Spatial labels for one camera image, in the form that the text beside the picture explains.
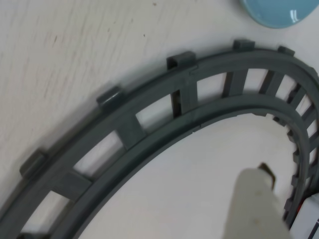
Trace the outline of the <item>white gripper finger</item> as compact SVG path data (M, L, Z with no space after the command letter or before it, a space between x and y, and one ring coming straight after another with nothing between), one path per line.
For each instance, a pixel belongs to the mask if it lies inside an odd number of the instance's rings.
M289 239L280 204L273 192L276 176L266 163L237 177L230 204L232 239Z

